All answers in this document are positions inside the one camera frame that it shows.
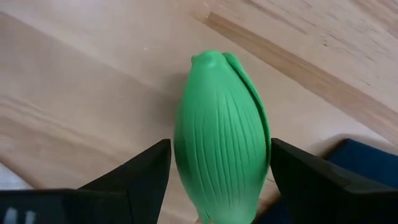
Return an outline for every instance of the black plastic piece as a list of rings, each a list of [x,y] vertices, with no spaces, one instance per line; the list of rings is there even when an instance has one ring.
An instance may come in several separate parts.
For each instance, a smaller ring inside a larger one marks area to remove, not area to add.
[[[170,140],[164,139],[77,190],[0,191],[0,223],[155,224],[170,161]]]
[[[271,168],[293,223],[398,223],[398,190],[279,139]]]

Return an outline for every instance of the wooden table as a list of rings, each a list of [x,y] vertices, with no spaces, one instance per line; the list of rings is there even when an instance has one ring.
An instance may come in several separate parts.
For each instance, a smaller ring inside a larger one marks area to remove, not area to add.
[[[74,188],[172,138],[190,57],[206,49],[240,58],[273,137],[317,155],[347,137],[398,154],[386,4],[3,0],[0,162],[35,188]],[[267,179],[261,210],[278,196]],[[196,219],[173,162],[159,223]]]

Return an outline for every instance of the wooden surface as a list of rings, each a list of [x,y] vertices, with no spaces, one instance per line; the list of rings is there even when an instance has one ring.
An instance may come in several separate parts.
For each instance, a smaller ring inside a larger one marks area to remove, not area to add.
[[[398,154],[398,45],[380,2],[377,16],[371,1],[3,0],[0,162],[35,188],[75,188],[172,138],[190,57],[206,49],[239,57],[273,137],[317,155],[347,137]],[[324,46],[331,30],[355,47]],[[267,179],[261,210],[278,195]],[[159,223],[196,220],[173,162]]]

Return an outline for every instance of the dark blue object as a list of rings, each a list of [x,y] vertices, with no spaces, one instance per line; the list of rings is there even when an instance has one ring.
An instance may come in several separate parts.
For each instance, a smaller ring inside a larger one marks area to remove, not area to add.
[[[327,161],[393,189],[398,189],[398,156],[363,143],[346,139],[334,148]],[[258,223],[288,224],[287,204],[279,200],[263,214]]]

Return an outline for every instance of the blue fabric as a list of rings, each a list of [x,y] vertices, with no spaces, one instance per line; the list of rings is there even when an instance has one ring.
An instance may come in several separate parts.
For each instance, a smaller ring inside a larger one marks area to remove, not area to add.
[[[327,158],[346,170],[398,189],[398,156],[346,139]],[[290,224],[287,205],[279,200],[260,218],[263,224]]]

